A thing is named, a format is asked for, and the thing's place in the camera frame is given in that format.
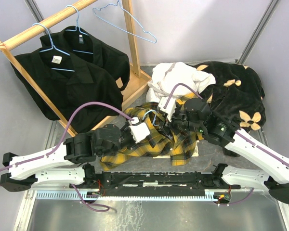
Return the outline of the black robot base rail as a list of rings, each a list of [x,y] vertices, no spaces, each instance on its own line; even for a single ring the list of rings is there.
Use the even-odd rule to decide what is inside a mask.
[[[221,176],[200,172],[90,173],[78,189],[101,189],[103,196],[203,196],[205,190],[240,189]]]

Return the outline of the white shirt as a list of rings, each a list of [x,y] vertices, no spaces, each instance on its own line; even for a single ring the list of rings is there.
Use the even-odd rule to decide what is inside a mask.
[[[213,74],[199,71],[182,62],[160,63],[152,70],[146,101],[158,103],[162,97],[168,97],[178,83],[184,83],[194,91],[201,93],[209,85],[215,84],[216,79]]]

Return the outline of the yellow plaid shirt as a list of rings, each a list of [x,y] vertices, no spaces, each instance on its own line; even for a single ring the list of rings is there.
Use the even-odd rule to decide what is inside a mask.
[[[130,107],[124,111],[130,117],[140,120],[144,113],[150,109],[157,111],[158,103],[148,102],[140,106]],[[173,166],[185,165],[189,162],[195,149],[196,141],[203,137],[199,132],[171,131],[172,138],[162,135],[158,128],[150,128],[150,135],[131,149],[124,148],[113,155],[103,156],[100,164],[103,170],[111,170],[129,160],[131,157],[156,157],[170,155]]]

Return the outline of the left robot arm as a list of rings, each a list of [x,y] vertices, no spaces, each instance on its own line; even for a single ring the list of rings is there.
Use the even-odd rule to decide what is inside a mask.
[[[34,154],[5,153],[2,163],[8,172],[1,175],[0,186],[9,192],[26,191],[41,185],[91,188],[98,179],[90,163],[98,156],[114,154],[135,143],[131,125],[118,128],[108,124]]]

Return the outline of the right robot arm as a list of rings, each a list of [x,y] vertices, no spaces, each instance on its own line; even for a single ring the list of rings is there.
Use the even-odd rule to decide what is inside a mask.
[[[277,153],[249,135],[239,124],[210,109],[200,98],[192,98],[180,110],[175,99],[164,105],[171,128],[197,131],[209,143],[234,152],[259,167],[259,170],[240,169],[219,164],[211,182],[216,188],[240,185],[266,190],[289,204],[289,158]]]

